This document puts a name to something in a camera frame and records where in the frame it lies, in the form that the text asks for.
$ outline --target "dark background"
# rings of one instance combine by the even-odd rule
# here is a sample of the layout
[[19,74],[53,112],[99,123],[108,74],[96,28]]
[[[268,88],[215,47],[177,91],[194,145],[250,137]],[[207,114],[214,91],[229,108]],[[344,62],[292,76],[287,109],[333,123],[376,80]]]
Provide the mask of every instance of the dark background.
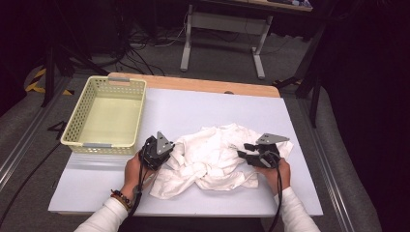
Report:
[[[52,8],[55,1],[29,2],[32,1],[1,1],[2,9],[7,10],[0,20],[0,116],[26,96],[24,80],[34,67],[44,63],[45,49],[54,42],[51,38],[66,38],[64,43],[85,56],[91,53],[115,55],[123,47],[121,36],[124,34],[121,33],[127,31],[128,24],[118,19],[118,9],[112,5],[116,1],[81,1],[82,10],[94,11],[86,18],[78,14],[68,17],[68,21],[54,21],[60,26],[51,27],[53,29],[44,27],[41,13],[50,11],[48,16],[63,15],[77,2],[65,3],[60,10]],[[343,12],[353,0],[339,2],[343,4],[336,10]],[[384,231],[403,230],[410,217],[407,203],[410,195],[410,99],[407,94],[410,19],[405,5],[404,0],[365,1],[349,23],[342,27],[330,26],[325,31],[313,60],[316,68],[322,67],[322,84],[330,96],[340,134]],[[159,9],[158,12],[166,14],[155,15],[156,24],[172,26],[172,20],[164,19],[180,18],[185,9],[178,6],[173,6],[177,9],[174,14],[170,11],[172,8]],[[323,6],[317,9],[324,15],[329,10]],[[139,23],[144,23],[143,18],[138,18]],[[286,25],[287,19],[279,17],[273,32],[309,39],[317,29],[298,24],[296,19],[293,24]],[[336,46],[342,49],[329,52]]]

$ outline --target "gray carpet floor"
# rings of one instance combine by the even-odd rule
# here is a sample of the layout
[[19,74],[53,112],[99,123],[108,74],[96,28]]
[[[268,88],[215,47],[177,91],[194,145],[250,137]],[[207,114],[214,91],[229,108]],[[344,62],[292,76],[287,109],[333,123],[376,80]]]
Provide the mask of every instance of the gray carpet floor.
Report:
[[[300,38],[281,38],[276,35],[268,37],[261,55],[267,76],[264,80],[260,80],[256,77],[249,52],[257,42],[256,37],[223,32],[194,32],[190,66],[187,72],[179,71],[184,46],[180,41],[183,40],[184,38],[179,38],[178,41],[167,46],[148,44],[138,50],[138,53],[148,64],[161,68],[167,76],[271,85],[274,80],[286,79],[293,75],[309,45]],[[138,59],[136,55],[130,53],[129,55]],[[100,55],[94,57],[93,61],[99,63],[107,59],[110,58]],[[123,58],[123,63],[134,67],[134,63],[127,58]],[[144,65],[137,65],[145,73],[148,72]],[[38,69],[28,75],[27,83]],[[105,69],[109,72],[136,73],[135,70],[119,63],[105,67]],[[152,70],[155,74],[161,75],[159,69],[152,67]],[[63,87],[74,90],[73,95],[57,95],[53,103],[46,108],[41,108],[44,94],[29,92],[23,101],[0,118],[0,163],[2,165],[8,159],[10,160],[10,154],[18,145],[26,143],[26,150],[21,161],[7,183],[0,189],[0,215],[5,213],[6,207],[25,178],[58,144],[57,132],[47,129],[61,121],[69,120],[82,87],[87,77],[92,74],[91,71],[77,69],[73,78],[57,77],[56,82],[60,79],[68,82],[68,85]],[[39,86],[41,85],[44,85],[43,80],[39,82]],[[346,231],[343,229],[346,227],[343,224],[350,224],[351,227],[347,227],[353,228],[353,230],[349,229],[351,231],[381,231],[374,207],[356,175],[339,136],[337,122],[326,91],[321,92],[317,112],[317,129],[313,129],[306,115],[309,99],[296,99],[293,94],[296,88],[297,86],[291,85],[281,89],[280,92],[285,99],[324,211],[324,216],[314,217],[314,221],[322,231]],[[44,115],[43,121],[33,130],[32,140],[25,139],[27,129],[39,112]],[[61,216],[47,210],[70,153],[71,150],[68,147],[61,145],[40,166],[17,196],[0,229],[2,232],[73,231],[88,218],[88,216]],[[350,221],[343,221],[337,213],[335,208],[337,202],[330,194],[326,172],[321,166],[323,159],[319,154],[324,154],[327,165],[335,176],[337,190],[343,199],[342,207],[347,209]],[[263,218],[262,222],[268,227],[271,220],[271,218]],[[283,231],[281,223],[275,231]]]

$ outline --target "metal frame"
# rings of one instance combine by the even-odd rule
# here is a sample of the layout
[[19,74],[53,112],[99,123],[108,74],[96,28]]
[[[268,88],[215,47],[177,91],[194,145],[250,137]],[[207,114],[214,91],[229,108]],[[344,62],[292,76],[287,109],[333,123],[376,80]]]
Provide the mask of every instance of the metal frame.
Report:
[[257,71],[257,77],[259,79],[264,79],[265,73],[263,71],[263,66],[260,59],[260,51],[262,50],[263,44],[265,43],[266,37],[268,36],[272,19],[272,16],[268,16],[266,19],[253,19],[220,14],[198,13],[193,10],[193,5],[189,5],[186,40],[180,70],[182,72],[186,72],[188,70],[191,48],[190,34],[192,27],[196,27],[259,35],[259,44],[257,47],[253,47],[251,49],[251,52],[253,56],[253,62]]

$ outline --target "light green basket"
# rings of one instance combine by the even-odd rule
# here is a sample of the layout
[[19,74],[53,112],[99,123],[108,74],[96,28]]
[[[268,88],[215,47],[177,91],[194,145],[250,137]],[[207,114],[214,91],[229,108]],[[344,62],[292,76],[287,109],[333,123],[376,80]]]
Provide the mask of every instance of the light green basket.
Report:
[[83,154],[134,155],[147,83],[91,76],[61,137]]

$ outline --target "table leg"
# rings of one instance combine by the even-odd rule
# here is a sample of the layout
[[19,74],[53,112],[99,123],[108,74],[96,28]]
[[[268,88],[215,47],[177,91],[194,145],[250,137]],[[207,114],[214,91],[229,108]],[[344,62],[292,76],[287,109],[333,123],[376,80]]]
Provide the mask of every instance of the table leg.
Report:
[[188,8],[188,17],[187,17],[187,28],[186,28],[186,38],[184,52],[182,54],[181,68],[182,72],[188,70],[188,63],[190,61],[190,30],[192,28],[192,5]]
[[253,61],[255,63],[257,77],[259,79],[265,78],[265,72],[263,72],[262,61],[260,60],[260,51],[262,50],[263,44],[265,43],[265,39],[268,36],[269,28],[271,27],[272,23],[272,16],[268,16],[266,19],[266,24],[263,27],[263,32],[260,35],[259,45],[257,47],[252,48],[253,54]]

